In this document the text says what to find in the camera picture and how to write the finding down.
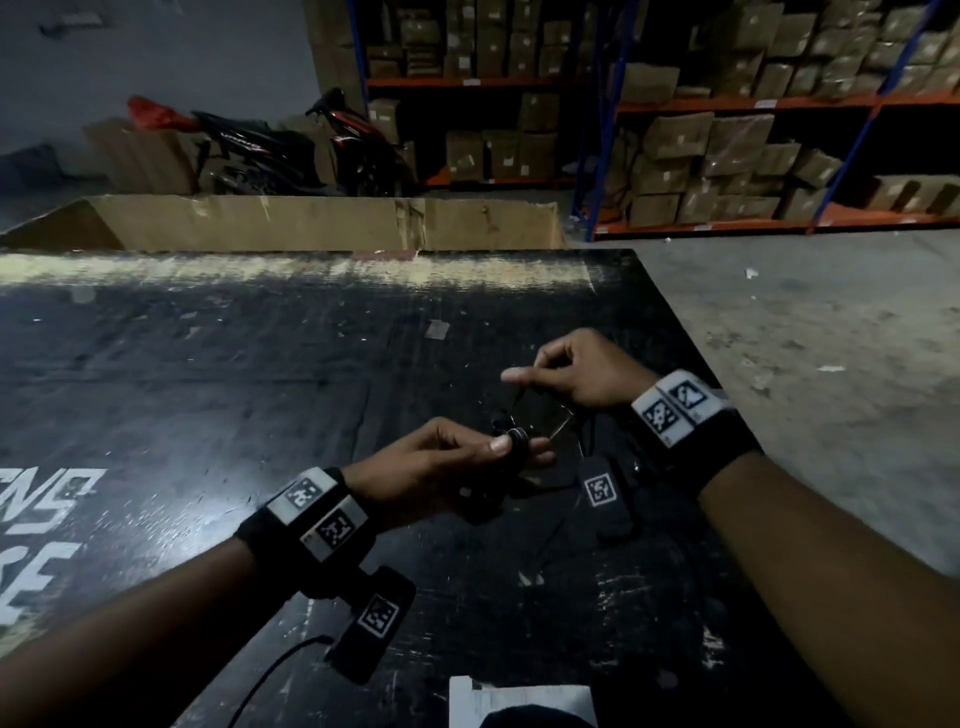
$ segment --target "forearm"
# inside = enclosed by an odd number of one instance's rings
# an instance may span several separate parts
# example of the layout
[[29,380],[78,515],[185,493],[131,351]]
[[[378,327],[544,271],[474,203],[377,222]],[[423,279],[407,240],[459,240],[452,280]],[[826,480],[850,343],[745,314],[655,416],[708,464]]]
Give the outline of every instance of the forearm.
[[700,495],[780,628],[865,725],[960,715],[960,591],[947,577],[749,453]]
[[290,596],[229,539],[0,661],[0,716],[168,726]]

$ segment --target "person's right hand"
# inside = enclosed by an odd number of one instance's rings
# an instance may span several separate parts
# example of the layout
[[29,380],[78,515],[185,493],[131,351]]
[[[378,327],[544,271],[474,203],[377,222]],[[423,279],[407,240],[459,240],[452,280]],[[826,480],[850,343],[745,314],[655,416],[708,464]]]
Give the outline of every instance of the person's right hand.
[[514,367],[500,378],[543,387],[591,409],[629,404],[658,377],[592,328],[578,328],[540,347],[532,367]]

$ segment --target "motorcycle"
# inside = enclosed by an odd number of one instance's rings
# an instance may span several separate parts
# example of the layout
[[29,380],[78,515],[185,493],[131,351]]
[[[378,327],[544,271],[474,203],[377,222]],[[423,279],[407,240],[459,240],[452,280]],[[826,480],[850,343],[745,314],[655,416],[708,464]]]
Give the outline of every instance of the motorcycle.
[[[413,197],[413,171],[383,133],[347,108],[333,88],[307,110],[323,115],[333,129],[337,184],[323,184],[314,165],[314,143],[298,132],[277,131],[261,122],[236,121],[193,111],[209,139],[200,143],[197,182],[212,158],[226,162],[213,173],[217,194],[323,197]],[[220,154],[211,155],[216,142]]]

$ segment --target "concrete floor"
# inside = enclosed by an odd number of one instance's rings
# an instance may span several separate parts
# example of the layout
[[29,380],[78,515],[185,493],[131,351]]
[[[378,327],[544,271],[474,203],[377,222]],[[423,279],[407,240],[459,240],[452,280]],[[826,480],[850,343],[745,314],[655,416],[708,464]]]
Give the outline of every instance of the concrete floor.
[[[76,194],[0,200],[0,230]],[[960,231],[605,247],[636,250],[775,459],[960,577]]]

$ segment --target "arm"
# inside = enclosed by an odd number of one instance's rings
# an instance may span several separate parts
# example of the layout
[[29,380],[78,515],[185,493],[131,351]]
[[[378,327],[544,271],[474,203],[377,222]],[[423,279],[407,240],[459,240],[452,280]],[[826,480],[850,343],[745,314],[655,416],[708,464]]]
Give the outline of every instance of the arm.
[[[393,527],[455,507],[457,483],[510,448],[433,420],[343,475]],[[553,462],[546,440],[531,452]],[[170,725],[292,595],[228,539],[0,660],[3,725]]]
[[[587,329],[502,378],[594,408],[629,404],[658,379]],[[952,580],[759,452],[731,462],[699,502],[787,638],[854,720],[956,720],[960,591]]]

